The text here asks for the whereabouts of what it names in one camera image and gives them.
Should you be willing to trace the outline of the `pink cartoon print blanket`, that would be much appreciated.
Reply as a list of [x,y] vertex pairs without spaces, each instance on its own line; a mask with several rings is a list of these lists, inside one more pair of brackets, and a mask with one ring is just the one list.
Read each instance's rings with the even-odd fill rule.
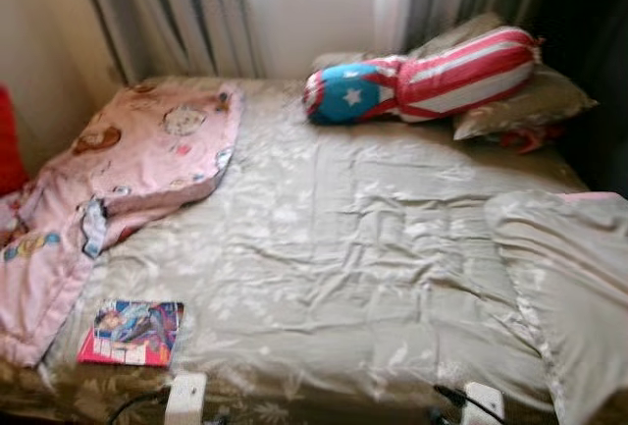
[[0,359],[36,365],[104,250],[215,191],[243,114],[237,85],[136,85],[31,182],[1,193]]

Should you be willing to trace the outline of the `bed with beige floral sheet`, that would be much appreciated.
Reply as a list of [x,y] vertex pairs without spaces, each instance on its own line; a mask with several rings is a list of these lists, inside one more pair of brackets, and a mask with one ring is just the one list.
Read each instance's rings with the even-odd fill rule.
[[[445,123],[314,126],[300,85],[244,80],[220,186],[99,256],[34,368],[0,359],[0,412],[102,422],[175,374],[243,424],[402,424],[435,385],[498,389],[512,424],[551,424],[546,365],[484,220],[521,190],[582,192],[551,148],[457,141]],[[167,368],[77,359],[111,299],[185,308]]]

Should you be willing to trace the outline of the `red fabric item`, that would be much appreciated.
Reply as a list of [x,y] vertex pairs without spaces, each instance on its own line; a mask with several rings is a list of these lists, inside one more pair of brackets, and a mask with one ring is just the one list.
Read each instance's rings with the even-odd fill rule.
[[521,128],[490,134],[490,140],[503,148],[514,148],[516,154],[530,154],[548,143],[553,143],[564,133],[562,125],[521,126]]

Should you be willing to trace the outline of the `large red covered cushion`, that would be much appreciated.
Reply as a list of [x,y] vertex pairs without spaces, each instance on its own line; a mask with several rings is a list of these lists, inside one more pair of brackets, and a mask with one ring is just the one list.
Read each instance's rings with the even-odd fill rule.
[[9,89],[0,84],[0,196],[20,190],[28,174],[20,155],[15,107]]

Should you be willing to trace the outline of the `light beige pillow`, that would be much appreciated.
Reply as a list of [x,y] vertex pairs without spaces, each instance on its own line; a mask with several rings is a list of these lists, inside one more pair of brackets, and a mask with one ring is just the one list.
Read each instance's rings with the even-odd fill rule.
[[317,74],[317,72],[326,70],[326,68],[353,65],[353,63],[371,62],[382,63],[382,65],[390,65],[393,62],[391,54],[381,54],[374,52],[334,52],[319,54],[318,57],[311,61],[309,74]]

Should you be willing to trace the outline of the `colourful comic book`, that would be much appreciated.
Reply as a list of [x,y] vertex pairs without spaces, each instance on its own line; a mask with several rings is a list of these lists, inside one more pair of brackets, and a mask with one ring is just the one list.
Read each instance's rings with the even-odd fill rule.
[[108,300],[90,323],[77,362],[170,366],[183,314],[180,302]]

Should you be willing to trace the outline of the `beige floral pillow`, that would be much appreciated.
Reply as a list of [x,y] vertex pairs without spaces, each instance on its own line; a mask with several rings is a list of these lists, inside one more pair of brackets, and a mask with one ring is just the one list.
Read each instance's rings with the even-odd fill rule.
[[453,117],[454,139],[471,139],[559,123],[597,105],[582,88],[547,65],[512,96]]
[[628,202],[515,191],[485,205],[560,425],[615,425],[628,388]]

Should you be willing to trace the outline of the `star and stripes bolster pillow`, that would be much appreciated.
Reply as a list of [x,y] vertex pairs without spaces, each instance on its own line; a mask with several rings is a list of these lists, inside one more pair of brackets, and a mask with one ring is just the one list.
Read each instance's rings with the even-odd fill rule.
[[382,117],[425,123],[512,96],[539,62],[539,39],[521,28],[495,28],[417,60],[394,54],[324,68],[306,80],[302,106],[319,125]]

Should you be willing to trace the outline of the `dark beige pillow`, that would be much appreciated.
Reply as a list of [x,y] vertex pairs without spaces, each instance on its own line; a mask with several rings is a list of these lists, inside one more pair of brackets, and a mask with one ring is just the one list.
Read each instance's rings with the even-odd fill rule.
[[414,58],[414,60],[420,60],[420,58],[432,56],[432,54],[441,54],[448,51],[448,49],[456,47],[458,44],[476,38],[476,36],[505,26],[506,21],[502,20],[497,13],[479,14],[479,16],[471,18],[471,20],[459,23],[456,27],[445,30],[443,33],[434,36],[434,38],[428,39],[420,47],[409,51],[407,56]]

